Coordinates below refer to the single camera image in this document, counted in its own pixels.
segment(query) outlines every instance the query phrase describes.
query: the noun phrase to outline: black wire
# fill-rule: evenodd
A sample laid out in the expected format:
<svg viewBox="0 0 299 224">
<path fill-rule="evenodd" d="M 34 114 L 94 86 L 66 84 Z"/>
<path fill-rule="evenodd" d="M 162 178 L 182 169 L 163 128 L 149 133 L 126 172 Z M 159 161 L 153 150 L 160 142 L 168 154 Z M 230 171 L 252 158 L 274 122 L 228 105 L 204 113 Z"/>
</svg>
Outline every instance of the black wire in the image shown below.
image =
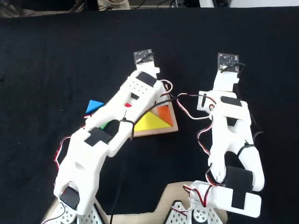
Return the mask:
<svg viewBox="0 0 299 224">
<path fill-rule="evenodd" d="M 224 69 L 221 70 L 221 73 L 225 72 L 225 71 L 228 71 L 229 69 L 233 68 L 233 67 L 236 67 L 236 66 L 239 66 L 239 72 L 238 72 L 238 75 L 237 77 L 239 77 L 245 70 L 245 67 L 246 65 L 243 64 L 243 63 L 235 63 L 235 64 L 232 64 Z"/>
<path fill-rule="evenodd" d="M 163 101 L 161 101 L 161 102 L 159 102 L 159 103 L 156 103 L 156 104 L 154 104 L 153 106 L 151 106 L 149 109 L 147 109 L 146 111 L 144 111 L 140 116 L 139 116 L 139 118 L 137 118 L 137 120 L 134 122 L 134 124 L 132 125 L 132 132 L 131 132 L 131 139 L 133 139 L 133 136 L 134 136 L 134 127 L 135 127 L 135 125 L 140 121 L 140 119 L 147 113 L 147 112 L 149 112 L 149 111 L 151 111 L 153 108 L 155 108 L 156 106 L 159 106 L 159 105 L 161 105 L 161 104 L 164 104 L 164 103 L 167 103 L 167 102 L 171 102 L 171 101 L 174 101 L 174 100 L 176 100 L 177 98 L 175 97 L 175 98 L 171 98 L 171 99 L 167 99 L 167 100 L 163 100 Z"/>
<path fill-rule="evenodd" d="M 125 152 L 125 158 L 123 159 L 123 164 L 122 164 L 122 167 L 121 167 L 120 181 L 119 181 L 119 184 L 118 184 L 118 187 L 117 187 L 115 200 L 114 200 L 114 203 L 113 203 L 113 206 L 112 206 L 112 209 L 111 209 L 111 217 L 110 217 L 110 222 L 109 222 L 110 224 L 112 224 L 114 211 L 117 207 L 117 204 L 118 204 L 118 201 L 119 201 L 120 195 L 121 195 L 121 188 L 122 188 L 122 184 L 123 184 L 123 180 L 124 180 L 124 176 L 125 176 L 124 173 L 125 173 L 125 170 L 126 170 L 127 155 L 128 155 L 127 153 L 128 153 L 128 150 Z"/>
<path fill-rule="evenodd" d="M 143 4 L 145 3 L 145 1 L 146 1 L 146 0 L 143 0 L 143 1 L 140 3 L 140 5 L 137 6 L 136 8 L 134 8 L 134 9 L 138 9 L 138 8 L 140 8 L 141 6 L 143 6 Z"/>
<path fill-rule="evenodd" d="M 148 53 L 146 56 L 144 56 L 139 62 L 137 62 L 136 64 L 140 64 L 142 63 L 145 59 L 147 59 L 149 56 L 154 56 L 156 57 L 157 55 L 155 53 Z"/>
<path fill-rule="evenodd" d="M 169 1 L 169 0 L 163 0 L 163 1 L 161 1 L 160 3 L 158 3 L 157 8 L 159 8 L 159 6 L 160 6 L 161 4 L 163 4 L 164 2 L 167 2 L 167 1 Z"/>
<path fill-rule="evenodd" d="M 42 221 L 42 224 L 45 224 L 45 223 L 47 223 L 47 222 L 49 222 L 49 221 L 52 221 L 52 220 L 54 220 L 54 219 L 57 219 L 57 218 L 61 217 L 61 216 L 65 213 L 65 206 L 64 206 L 64 204 L 62 204 L 62 202 L 60 202 L 59 204 L 61 204 L 62 207 L 64 208 L 63 213 L 62 213 L 60 216 L 57 216 L 57 217 L 55 217 L 55 218 L 49 218 L 49 219 L 46 219 L 46 220 Z"/>
</svg>

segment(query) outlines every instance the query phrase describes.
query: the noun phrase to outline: red wire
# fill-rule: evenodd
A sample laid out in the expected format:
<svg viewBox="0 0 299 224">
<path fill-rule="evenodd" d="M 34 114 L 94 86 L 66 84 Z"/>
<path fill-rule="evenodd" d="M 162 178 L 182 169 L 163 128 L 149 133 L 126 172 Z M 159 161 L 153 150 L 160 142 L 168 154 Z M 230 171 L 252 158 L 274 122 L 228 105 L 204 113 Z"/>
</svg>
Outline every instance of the red wire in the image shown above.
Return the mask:
<svg viewBox="0 0 299 224">
<path fill-rule="evenodd" d="M 204 203 L 205 204 L 203 205 L 204 207 L 206 207 L 207 195 L 209 194 L 209 190 L 211 189 L 211 187 L 212 187 L 212 185 L 210 185 L 209 188 L 206 190 L 205 198 L 204 198 Z"/>
<path fill-rule="evenodd" d="M 178 209 L 175 209 L 175 208 L 171 208 L 172 210 L 175 210 L 175 211 L 177 211 L 177 212 L 179 212 L 179 213 L 181 213 L 183 216 L 187 216 L 185 213 L 183 213 L 183 211 L 180 211 L 180 210 L 178 210 Z"/>
<path fill-rule="evenodd" d="M 70 138 L 70 136 L 66 136 L 66 137 L 63 137 L 63 138 L 61 139 L 61 141 L 60 141 L 60 143 L 59 143 L 59 148 L 58 148 L 58 150 L 57 150 L 56 153 L 55 153 L 55 156 L 54 156 L 54 162 L 56 163 L 57 169 L 59 169 L 59 163 L 58 163 L 58 160 L 57 160 L 58 155 L 59 155 L 60 152 L 61 152 L 62 144 L 63 144 L 64 141 L 65 141 L 66 139 L 68 139 L 68 138 Z"/>
</svg>

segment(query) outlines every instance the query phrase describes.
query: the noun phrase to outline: white wire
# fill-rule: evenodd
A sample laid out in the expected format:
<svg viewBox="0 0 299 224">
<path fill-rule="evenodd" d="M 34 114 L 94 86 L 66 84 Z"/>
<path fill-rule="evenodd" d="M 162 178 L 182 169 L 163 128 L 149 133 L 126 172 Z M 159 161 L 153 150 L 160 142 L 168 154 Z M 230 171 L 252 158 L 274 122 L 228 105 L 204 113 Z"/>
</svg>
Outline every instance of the white wire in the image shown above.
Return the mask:
<svg viewBox="0 0 299 224">
<path fill-rule="evenodd" d="M 48 219 L 46 219 L 46 220 L 44 220 L 41 224 L 45 224 L 45 223 L 47 223 L 48 221 L 51 221 L 51 220 L 54 220 L 54 219 L 57 219 L 57 218 L 59 218 L 59 217 L 61 217 L 64 213 L 65 213 L 65 206 L 64 206 L 64 204 L 62 204 L 61 202 L 60 202 L 60 204 L 62 205 L 62 207 L 64 208 L 64 211 L 63 211 L 63 213 L 61 214 L 61 215 L 59 215 L 59 216 L 57 216 L 57 217 L 55 217 L 55 218 L 48 218 Z"/>
<path fill-rule="evenodd" d="M 167 92 L 163 93 L 162 95 L 164 96 L 164 95 L 170 93 L 172 91 L 172 88 L 173 88 L 172 83 L 170 81 L 168 81 L 167 79 L 161 79 L 160 81 L 161 82 L 167 82 L 170 85 L 170 89 Z"/>
<path fill-rule="evenodd" d="M 205 133 L 207 132 L 208 130 L 210 130 L 212 128 L 213 124 L 210 124 L 209 128 L 207 129 L 204 129 L 203 131 L 199 132 L 198 135 L 197 135 L 197 140 L 198 140 L 198 144 L 200 145 L 200 147 L 202 148 L 202 150 L 207 154 L 207 155 L 210 155 L 210 152 L 209 151 L 206 151 L 205 150 L 205 147 L 201 144 L 200 140 L 199 140 L 199 137 L 202 133 Z"/>
<path fill-rule="evenodd" d="M 182 95 L 187 95 L 187 96 L 189 96 L 187 93 L 180 93 L 180 94 L 178 94 L 178 96 L 177 96 L 177 104 L 178 104 L 178 106 L 189 116 L 189 118 L 191 118 L 191 119 L 193 119 L 193 120 L 202 120 L 202 119 L 207 119 L 207 118 L 209 118 L 210 117 L 210 115 L 208 115 L 208 116 L 205 116 L 205 117 L 199 117 L 199 118 L 195 118 L 195 117 L 193 117 L 193 116 L 191 116 L 191 114 L 188 112 L 188 110 L 179 102 L 179 100 L 178 100 L 178 97 L 179 96 L 182 96 Z"/>
<path fill-rule="evenodd" d="M 63 145 L 63 143 L 64 143 L 65 140 L 70 139 L 70 138 L 71 138 L 70 136 L 68 136 L 68 137 L 64 137 L 64 138 L 61 140 L 61 142 L 60 142 L 60 146 L 59 146 L 58 152 L 57 152 L 57 154 L 56 154 L 56 156 L 55 156 L 55 158 L 54 158 L 54 162 L 56 163 L 58 169 L 59 169 L 59 167 L 60 167 L 60 164 L 59 164 L 59 162 L 58 162 L 58 157 L 59 157 L 59 155 L 60 155 L 60 152 L 61 152 L 61 149 L 62 149 L 62 145 Z"/>
</svg>

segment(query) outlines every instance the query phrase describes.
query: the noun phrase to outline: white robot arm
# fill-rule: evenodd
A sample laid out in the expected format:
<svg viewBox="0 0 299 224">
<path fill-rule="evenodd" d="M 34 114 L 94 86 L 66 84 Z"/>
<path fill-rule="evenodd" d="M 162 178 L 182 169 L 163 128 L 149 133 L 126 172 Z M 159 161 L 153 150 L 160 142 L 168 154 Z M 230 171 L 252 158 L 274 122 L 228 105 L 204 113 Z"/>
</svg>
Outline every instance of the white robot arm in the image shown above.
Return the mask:
<svg viewBox="0 0 299 224">
<path fill-rule="evenodd" d="M 99 175 L 106 156 L 115 156 L 132 132 L 132 125 L 147 109 L 167 96 L 164 85 L 157 80 L 159 68 L 154 65 L 151 50 L 135 52 L 135 70 L 115 96 L 90 118 L 85 127 L 72 136 L 67 155 L 55 181 L 54 195 L 84 215 L 95 202 Z M 119 120 L 119 130 L 110 136 L 99 129 L 102 124 Z"/>
<path fill-rule="evenodd" d="M 258 217 L 261 198 L 251 191 L 263 189 L 264 175 L 259 152 L 252 139 L 248 105 L 232 92 L 233 85 L 239 81 L 239 65 L 242 64 L 238 56 L 219 54 L 213 90 L 199 92 L 197 109 L 210 113 L 213 120 L 213 145 L 206 178 L 214 186 L 209 190 L 206 205 Z M 214 99 L 216 104 L 204 96 Z M 226 166 L 224 155 L 228 151 L 238 156 L 245 169 Z M 195 182 L 192 187 L 206 192 L 209 184 Z"/>
</svg>

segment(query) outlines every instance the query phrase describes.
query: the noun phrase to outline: black fabric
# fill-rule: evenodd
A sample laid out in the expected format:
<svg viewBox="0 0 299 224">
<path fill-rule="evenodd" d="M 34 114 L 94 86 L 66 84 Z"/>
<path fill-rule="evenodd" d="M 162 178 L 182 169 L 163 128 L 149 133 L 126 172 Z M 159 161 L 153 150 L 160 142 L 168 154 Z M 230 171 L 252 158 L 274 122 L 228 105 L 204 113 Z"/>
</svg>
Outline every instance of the black fabric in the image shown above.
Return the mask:
<svg viewBox="0 0 299 224">
<path fill-rule="evenodd" d="M 231 206 L 244 209 L 246 193 L 252 192 L 253 175 L 249 170 L 237 167 L 226 167 L 225 187 L 233 189 Z"/>
<path fill-rule="evenodd" d="M 90 99 L 108 100 L 135 69 L 133 52 L 153 49 L 174 94 L 212 88 L 217 53 L 247 65 L 239 90 L 265 134 L 256 140 L 265 187 L 261 216 L 230 223 L 297 220 L 299 8 L 132 10 L 0 21 L 0 223 L 38 223 L 54 200 L 53 156 L 84 123 Z M 196 98 L 182 100 L 197 112 Z M 97 199 L 109 213 L 128 151 L 115 213 L 153 211 L 166 184 L 204 180 L 196 141 L 208 120 L 176 105 L 179 131 L 127 141 L 107 157 Z M 211 133 L 202 136 L 211 145 Z"/>
</svg>

